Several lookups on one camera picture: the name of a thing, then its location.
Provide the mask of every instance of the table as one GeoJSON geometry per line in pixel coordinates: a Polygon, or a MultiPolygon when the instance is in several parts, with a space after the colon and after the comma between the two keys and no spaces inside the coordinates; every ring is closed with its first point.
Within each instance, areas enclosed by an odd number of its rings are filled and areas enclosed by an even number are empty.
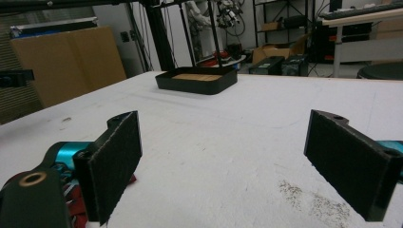
{"type": "Polygon", "coordinates": [[[206,96],[157,88],[147,72],[0,126],[0,185],[57,142],[93,141],[139,111],[144,155],[108,227],[401,227],[398,184],[367,223],[303,155],[311,109],[401,140],[403,83],[239,75],[206,96]]]}
{"type": "Polygon", "coordinates": [[[323,26],[337,27],[333,75],[339,75],[340,62],[391,60],[403,58],[403,37],[342,44],[343,26],[403,18],[403,9],[393,9],[364,15],[323,20],[323,26]]]}

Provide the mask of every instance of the black container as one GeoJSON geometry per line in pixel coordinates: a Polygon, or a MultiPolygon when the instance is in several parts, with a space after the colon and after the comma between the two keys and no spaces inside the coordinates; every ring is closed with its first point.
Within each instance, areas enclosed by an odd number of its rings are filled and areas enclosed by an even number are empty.
{"type": "Polygon", "coordinates": [[[227,87],[238,81],[237,71],[231,67],[178,67],[155,77],[158,88],[176,90],[182,92],[214,95],[222,92],[227,87]],[[175,79],[180,74],[219,75],[217,80],[199,81],[175,79]]]}
{"type": "Polygon", "coordinates": [[[281,65],[282,75],[308,76],[307,55],[293,55],[288,57],[281,65]]]}
{"type": "Polygon", "coordinates": [[[270,56],[249,68],[250,74],[281,75],[283,56],[270,56]]]}

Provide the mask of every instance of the black shelf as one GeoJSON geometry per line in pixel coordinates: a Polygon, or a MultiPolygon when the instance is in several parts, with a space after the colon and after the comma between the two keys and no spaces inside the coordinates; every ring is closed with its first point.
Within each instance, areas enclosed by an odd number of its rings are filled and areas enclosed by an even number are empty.
{"type": "Polygon", "coordinates": [[[260,33],[265,33],[265,42],[268,40],[268,32],[275,32],[275,31],[284,31],[287,30],[287,41],[290,42],[290,29],[301,29],[301,28],[279,28],[275,30],[266,30],[262,31],[258,29],[258,22],[257,22],[257,14],[256,14],[256,7],[263,7],[263,17],[264,17],[264,23],[268,23],[268,15],[266,12],[266,5],[269,4],[276,4],[276,3],[283,3],[284,6],[281,8],[281,10],[278,12],[278,14],[274,17],[275,19],[284,11],[287,10],[287,17],[290,17],[290,9],[295,10],[298,14],[304,15],[306,17],[307,22],[305,23],[305,26],[303,29],[305,29],[305,33],[308,32],[308,25],[309,25],[309,19],[308,19],[308,0],[305,0],[305,11],[302,13],[298,9],[296,9],[292,4],[290,0],[277,0],[277,1],[270,1],[270,2],[259,2],[256,3],[257,0],[253,0],[253,11],[254,11],[254,22],[255,22],[255,41],[256,41],[256,47],[259,46],[259,34],[260,33]]]}

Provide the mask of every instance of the cardboard sheet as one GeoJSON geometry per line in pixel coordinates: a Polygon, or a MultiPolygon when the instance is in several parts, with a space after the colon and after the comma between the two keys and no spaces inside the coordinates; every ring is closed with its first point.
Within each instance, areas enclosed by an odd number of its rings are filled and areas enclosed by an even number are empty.
{"type": "Polygon", "coordinates": [[[11,45],[44,107],[57,105],[125,79],[109,27],[14,39],[11,45]]]}

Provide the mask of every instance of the floor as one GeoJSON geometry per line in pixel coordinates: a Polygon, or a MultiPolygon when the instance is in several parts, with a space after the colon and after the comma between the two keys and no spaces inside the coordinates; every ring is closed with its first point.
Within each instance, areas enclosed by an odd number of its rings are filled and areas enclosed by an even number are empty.
{"type": "MultiPolygon", "coordinates": [[[[248,74],[250,64],[244,64],[239,70],[239,74],[248,74]]],[[[340,65],[339,78],[354,79],[358,71],[367,66],[366,63],[356,63],[340,65]]],[[[309,64],[309,77],[331,78],[333,77],[333,65],[330,64],[309,64]]]]}

